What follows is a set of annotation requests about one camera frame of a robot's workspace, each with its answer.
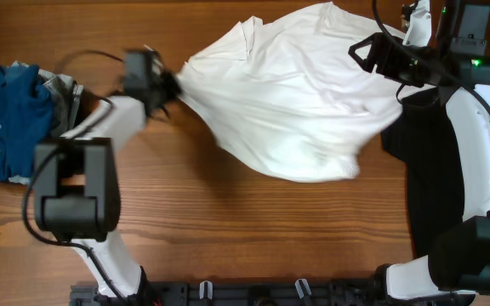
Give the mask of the white polo shirt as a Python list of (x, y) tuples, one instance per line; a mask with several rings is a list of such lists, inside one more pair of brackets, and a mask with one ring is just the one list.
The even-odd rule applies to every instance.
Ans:
[(415, 93), (349, 56), (377, 30), (330, 2), (268, 24), (251, 17), (185, 62), (181, 98), (222, 149), (259, 173), (353, 179), (361, 148), (401, 115), (399, 98)]

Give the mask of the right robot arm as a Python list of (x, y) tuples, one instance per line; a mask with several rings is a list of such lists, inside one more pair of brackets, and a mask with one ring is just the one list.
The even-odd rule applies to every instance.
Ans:
[(490, 7), (447, 1), (438, 26), (426, 1), (402, 7), (405, 37), (386, 28), (350, 56), (417, 93), (398, 96), (402, 114), (382, 133), (407, 166), (414, 260), (378, 267), (349, 286), (365, 305), (468, 305), (490, 295)]

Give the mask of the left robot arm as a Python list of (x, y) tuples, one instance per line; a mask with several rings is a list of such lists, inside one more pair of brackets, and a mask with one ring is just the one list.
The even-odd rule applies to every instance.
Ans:
[(75, 251), (95, 278), (93, 287), (72, 288), (72, 305), (158, 301), (117, 230), (122, 199), (115, 155), (182, 90), (156, 50), (130, 49), (121, 61), (122, 92), (100, 97), (76, 127), (36, 146), (34, 174), (21, 204), (30, 235)]

